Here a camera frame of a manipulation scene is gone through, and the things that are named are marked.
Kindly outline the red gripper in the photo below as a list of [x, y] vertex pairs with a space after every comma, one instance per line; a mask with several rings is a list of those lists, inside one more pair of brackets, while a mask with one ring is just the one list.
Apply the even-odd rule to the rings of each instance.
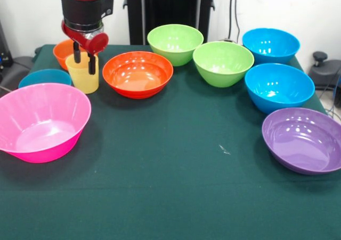
[[104, 32], [104, 25], [101, 23], [99, 28], [94, 30], [77, 30], [70, 28], [63, 20], [61, 24], [63, 32], [73, 41], [73, 52], [75, 63], [81, 62], [80, 50], [88, 52], [89, 63], [88, 72], [90, 75], [96, 73], [95, 54], [103, 51], [109, 42], [108, 35]]

